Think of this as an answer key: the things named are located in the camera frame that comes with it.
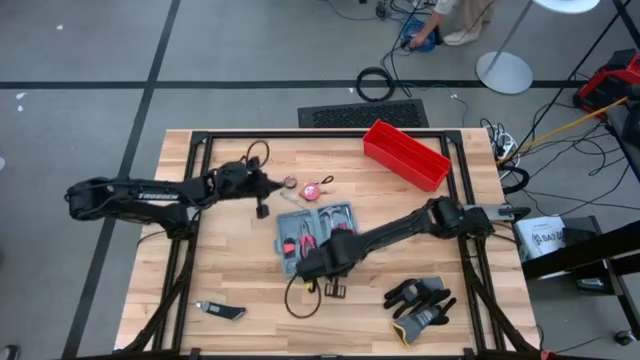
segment blue device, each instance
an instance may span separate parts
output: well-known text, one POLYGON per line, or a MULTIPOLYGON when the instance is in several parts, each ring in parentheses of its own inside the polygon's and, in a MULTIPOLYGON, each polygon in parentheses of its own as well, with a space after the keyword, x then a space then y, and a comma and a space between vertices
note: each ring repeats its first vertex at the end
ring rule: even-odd
MULTIPOLYGON (((404 31, 402 32, 402 38, 404 41, 411 41, 413 39, 413 35, 417 34, 424 27, 424 23, 414 17, 412 17, 407 26, 404 27, 404 31)), ((436 34, 432 31, 429 36, 427 36, 427 42, 419 48, 413 49, 413 51, 419 51, 423 53, 428 53, 433 51, 436 47, 436 34)))

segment tool case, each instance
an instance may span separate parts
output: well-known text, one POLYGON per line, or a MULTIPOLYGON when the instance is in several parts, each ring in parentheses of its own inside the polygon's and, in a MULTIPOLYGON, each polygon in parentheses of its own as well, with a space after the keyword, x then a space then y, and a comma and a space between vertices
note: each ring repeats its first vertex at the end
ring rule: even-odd
POLYGON ((282 268, 286 277, 296 273, 296 264, 302 260, 305 252, 311 248, 305 242, 303 248, 301 239, 308 234, 313 237, 315 246, 320 247, 331 237, 333 228, 358 232, 357 222, 351 203, 340 202, 317 209, 300 210, 276 217, 278 238, 274 242, 275 251, 282 259, 282 268))

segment gray floor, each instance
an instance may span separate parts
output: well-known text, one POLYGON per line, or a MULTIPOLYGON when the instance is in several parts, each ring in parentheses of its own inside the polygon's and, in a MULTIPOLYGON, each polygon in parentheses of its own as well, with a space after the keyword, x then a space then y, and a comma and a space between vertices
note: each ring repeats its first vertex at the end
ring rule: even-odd
MULTIPOLYGON (((333 1, 345 14, 372 16, 374 4, 333 1)), ((169 5, 169 0, 0 0, 0 82, 144 80, 169 5)), ((494 20, 478 42, 399 58, 400 76, 475 79, 476 59, 499 46, 523 6, 523 0, 498 0, 494 20)), ((629 12, 640 20, 640 3, 632 3, 629 12)), ((608 0, 577 16, 534 6, 510 51, 530 64, 537 80, 564 79, 613 14, 608 0)), ((319 0, 182 0, 160 79, 354 79, 362 68, 378 64, 397 30, 398 24, 390 21, 339 18, 319 0)), ((633 43, 618 21, 581 72, 593 72, 612 51, 630 47, 633 43)), ((452 91, 470 105, 466 126, 478 126, 486 117, 503 123, 516 138, 524 136, 535 110, 555 93, 452 91)), ((7 160, 0 172, 0 345, 17 343, 25 359, 49 359, 62 353, 101 227, 101 222, 72 221, 62 194, 76 181, 116 175, 142 91, 31 90, 18 100, 21 92, 0 91, 0 156, 7 160)), ((570 95, 567 91, 562 101, 569 103, 570 95)), ((415 91, 415 96, 423 100, 432 127, 462 125, 464 107, 446 90, 415 91)), ((168 128, 290 128, 297 127, 300 106, 351 102, 360 99, 345 88, 157 90, 131 175, 153 176, 168 128)), ((554 108, 539 134, 582 115, 579 110, 554 108)), ((605 149, 617 147, 612 139, 598 143, 605 149)), ((554 150, 547 150, 523 159, 521 165, 535 171, 553 155, 554 150)), ((621 156, 610 154, 608 161, 621 156)), ((598 156, 567 152, 529 189, 581 198, 604 193, 615 185, 626 162, 587 176, 600 161, 598 156)), ((637 206, 637 188, 638 180, 629 173, 602 201, 637 206)), ((521 194, 509 200, 533 206, 521 194)), ((579 205, 551 198, 540 198, 539 203, 549 213, 579 205)), ((637 211, 595 206, 573 213, 587 214, 596 215, 605 231, 638 219, 637 211)), ((130 224, 116 226, 80 354, 112 349, 139 231, 130 224)), ((628 281, 640 296, 640 278, 628 281)), ((545 329, 545 348, 557 350, 605 336, 571 354, 639 358, 640 345, 620 347, 610 339, 627 327, 615 299, 582 295, 568 279, 529 285, 536 319, 545 329)))

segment small black tool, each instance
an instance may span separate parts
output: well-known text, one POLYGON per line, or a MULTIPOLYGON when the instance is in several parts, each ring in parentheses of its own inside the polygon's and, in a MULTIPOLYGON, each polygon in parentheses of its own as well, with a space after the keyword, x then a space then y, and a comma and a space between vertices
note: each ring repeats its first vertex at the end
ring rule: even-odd
POLYGON ((227 306, 211 301, 198 301, 196 306, 208 314, 220 316, 229 320, 237 320, 244 315, 245 311, 247 311, 247 309, 243 307, 227 306))

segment person's hand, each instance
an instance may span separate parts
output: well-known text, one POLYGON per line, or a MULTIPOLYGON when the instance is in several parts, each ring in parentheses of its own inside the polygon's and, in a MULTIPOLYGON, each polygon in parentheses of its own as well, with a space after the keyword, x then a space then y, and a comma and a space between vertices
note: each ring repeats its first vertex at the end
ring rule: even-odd
POLYGON ((411 39, 411 42, 409 43, 409 47, 411 49, 416 49, 419 48, 420 46, 424 45, 427 42, 427 35, 429 34, 425 34, 422 31, 417 33, 413 39, 411 39))

